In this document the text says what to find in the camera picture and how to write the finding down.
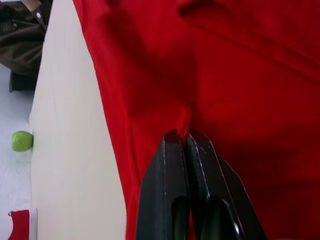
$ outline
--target white table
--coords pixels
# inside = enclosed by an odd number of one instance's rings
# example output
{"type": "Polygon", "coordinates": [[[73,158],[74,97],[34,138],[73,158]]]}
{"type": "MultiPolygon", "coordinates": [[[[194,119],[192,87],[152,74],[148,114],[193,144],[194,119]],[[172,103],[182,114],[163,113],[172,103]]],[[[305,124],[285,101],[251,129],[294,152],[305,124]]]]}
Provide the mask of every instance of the white table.
{"type": "Polygon", "coordinates": [[[38,240],[124,239],[118,168],[72,0],[52,6],[30,128],[38,240]]]}

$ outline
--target floor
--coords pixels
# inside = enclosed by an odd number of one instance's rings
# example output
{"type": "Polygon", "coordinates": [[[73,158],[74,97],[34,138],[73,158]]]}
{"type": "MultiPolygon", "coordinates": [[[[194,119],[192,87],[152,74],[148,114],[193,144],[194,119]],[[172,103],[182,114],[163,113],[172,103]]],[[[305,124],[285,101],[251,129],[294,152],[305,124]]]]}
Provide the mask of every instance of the floor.
{"type": "Polygon", "coordinates": [[[11,149],[11,136],[29,130],[33,92],[9,93],[10,70],[0,65],[0,239],[8,239],[12,221],[8,212],[31,207],[31,152],[11,149]]]}

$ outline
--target green ball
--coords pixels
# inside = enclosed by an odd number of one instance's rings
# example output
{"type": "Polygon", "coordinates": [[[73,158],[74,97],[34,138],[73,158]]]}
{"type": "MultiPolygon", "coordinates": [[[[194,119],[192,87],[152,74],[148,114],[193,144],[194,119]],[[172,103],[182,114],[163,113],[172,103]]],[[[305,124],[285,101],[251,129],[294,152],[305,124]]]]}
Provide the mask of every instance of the green ball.
{"type": "Polygon", "coordinates": [[[34,136],[27,131],[16,131],[12,135],[12,149],[15,152],[25,152],[32,148],[34,136]]]}

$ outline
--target red object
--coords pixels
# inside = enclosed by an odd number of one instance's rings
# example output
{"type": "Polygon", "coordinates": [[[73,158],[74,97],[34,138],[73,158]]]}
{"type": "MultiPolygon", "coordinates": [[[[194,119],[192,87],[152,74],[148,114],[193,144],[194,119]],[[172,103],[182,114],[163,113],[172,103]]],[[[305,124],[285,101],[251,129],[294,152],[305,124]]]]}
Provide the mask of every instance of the red object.
{"type": "Polygon", "coordinates": [[[320,239],[320,1],[74,0],[135,238],[161,136],[206,134],[270,239],[320,239]]]}
{"type": "Polygon", "coordinates": [[[8,240],[29,240],[30,213],[29,210],[12,211],[13,229],[8,240]]]}

